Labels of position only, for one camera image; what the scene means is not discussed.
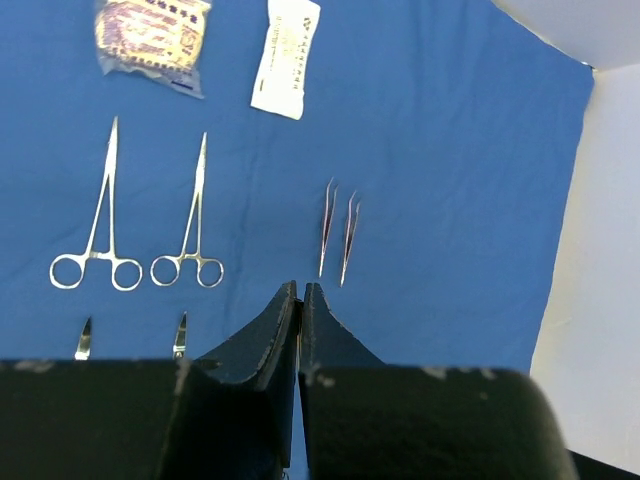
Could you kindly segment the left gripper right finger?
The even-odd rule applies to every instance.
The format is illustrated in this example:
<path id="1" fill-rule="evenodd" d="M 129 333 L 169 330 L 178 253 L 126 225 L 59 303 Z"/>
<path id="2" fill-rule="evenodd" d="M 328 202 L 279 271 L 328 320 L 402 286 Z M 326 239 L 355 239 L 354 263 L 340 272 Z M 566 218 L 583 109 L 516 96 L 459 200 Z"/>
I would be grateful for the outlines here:
<path id="1" fill-rule="evenodd" d="M 313 479 L 574 479 L 539 387 L 489 367 L 399 366 L 306 287 L 299 386 Z"/>

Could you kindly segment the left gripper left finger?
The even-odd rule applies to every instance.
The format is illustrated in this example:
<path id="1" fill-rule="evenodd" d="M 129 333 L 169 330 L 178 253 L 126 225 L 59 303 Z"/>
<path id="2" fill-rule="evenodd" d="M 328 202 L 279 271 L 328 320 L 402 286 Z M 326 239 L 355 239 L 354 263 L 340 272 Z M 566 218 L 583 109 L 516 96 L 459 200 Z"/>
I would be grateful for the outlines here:
<path id="1" fill-rule="evenodd" d="M 5 360 L 5 479 L 278 479 L 291 460 L 294 282 L 181 360 Z"/>

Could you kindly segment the steel surgical scissors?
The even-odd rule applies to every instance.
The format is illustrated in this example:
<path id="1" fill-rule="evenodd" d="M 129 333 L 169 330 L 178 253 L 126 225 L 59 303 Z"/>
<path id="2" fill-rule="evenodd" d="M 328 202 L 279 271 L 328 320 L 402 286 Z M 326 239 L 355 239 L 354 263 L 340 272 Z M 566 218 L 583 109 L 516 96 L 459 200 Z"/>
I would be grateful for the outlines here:
<path id="1" fill-rule="evenodd" d="M 81 331 L 79 336 L 76 351 L 73 359 L 75 361 L 86 361 L 90 358 L 91 354 L 91 340 L 92 340 L 92 318 L 89 317 Z"/>
<path id="2" fill-rule="evenodd" d="M 187 336 L 187 312 L 183 312 L 180 322 L 178 324 L 178 328 L 176 330 L 176 335 L 174 339 L 174 344 L 172 347 L 172 358 L 174 360 L 178 360 L 185 356 L 186 352 L 186 336 Z"/>

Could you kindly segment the steel tweezers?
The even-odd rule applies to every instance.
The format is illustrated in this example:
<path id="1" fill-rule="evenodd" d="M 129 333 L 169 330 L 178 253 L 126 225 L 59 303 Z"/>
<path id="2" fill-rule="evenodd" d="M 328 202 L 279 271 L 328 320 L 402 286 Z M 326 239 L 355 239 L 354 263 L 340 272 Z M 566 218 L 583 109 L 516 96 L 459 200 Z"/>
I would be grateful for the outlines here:
<path id="1" fill-rule="evenodd" d="M 354 191 L 349 198 L 348 211 L 344 231 L 344 246 L 340 269 L 339 286 L 343 287 L 346 279 L 346 272 L 353 248 L 353 242 L 359 220 L 360 200 L 358 191 Z"/>
<path id="2" fill-rule="evenodd" d="M 329 242 L 329 236 L 332 226 L 333 214 L 335 211 L 335 201 L 337 198 L 338 185 L 334 184 L 334 178 L 331 177 L 329 182 L 326 185 L 325 189 L 325 200 L 324 200 L 324 211 L 322 218 L 322 229 L 321 229 L 321 243 L 320 243 L 320 255 L 319 255 L 319 267 L 318 267 L 318 277 L 321 278 L 323 275 L 326 251 Z"/>

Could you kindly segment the blue surgical drape cloth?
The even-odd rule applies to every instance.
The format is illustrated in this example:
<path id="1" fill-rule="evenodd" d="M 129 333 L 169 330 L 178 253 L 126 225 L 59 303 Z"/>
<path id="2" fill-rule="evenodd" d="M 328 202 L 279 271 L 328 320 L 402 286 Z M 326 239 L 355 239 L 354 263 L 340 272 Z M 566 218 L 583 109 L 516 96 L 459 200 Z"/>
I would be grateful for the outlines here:
<path id="1" fill-rule="evenodd" d="M 198 101 L 103 75 L 90 1 L 1 5 L 1 364 L 196 359 L 294 282 L 291 460 L 311 478 L 299 386 L 306 287 L 381 361 L 526 375 L 551 282 L 593 81 L 488 1 L 324 1 L 300 120 L 249 104 L 263 1 L 217 1 Z M 116 246 L 72 290 L 51 261 L 82 253 L 119 117 Z M 318 277 L 325 189 L 338 185 Z M 359 220 L 339 286 L 349 198 Z"/>

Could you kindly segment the white paper packet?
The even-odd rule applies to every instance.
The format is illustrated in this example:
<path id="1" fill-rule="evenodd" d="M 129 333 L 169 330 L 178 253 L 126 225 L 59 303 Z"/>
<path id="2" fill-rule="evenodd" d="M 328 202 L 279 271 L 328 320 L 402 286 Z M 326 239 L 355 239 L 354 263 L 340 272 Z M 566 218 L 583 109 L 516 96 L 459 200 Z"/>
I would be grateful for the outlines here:
<path id="1" fill-rule="evenodd" d="M 321 7 L 308 0 L 267 2 L 269 26 L 250 106 L 293 120 L 304 110 L 308 57 Z"/>

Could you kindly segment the purple printed packet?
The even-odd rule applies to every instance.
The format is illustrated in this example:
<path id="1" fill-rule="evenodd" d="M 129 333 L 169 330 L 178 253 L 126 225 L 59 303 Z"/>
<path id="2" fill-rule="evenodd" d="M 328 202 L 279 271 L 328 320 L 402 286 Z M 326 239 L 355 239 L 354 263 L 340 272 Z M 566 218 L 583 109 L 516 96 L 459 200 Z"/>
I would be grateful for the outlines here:
<path id="1" fill-rule="evenodd" d="M 204 97 L 198 61 L 211 1 L 95 3 L 94 37 L 103 73 L 140 73 L 179 93 Z"/>

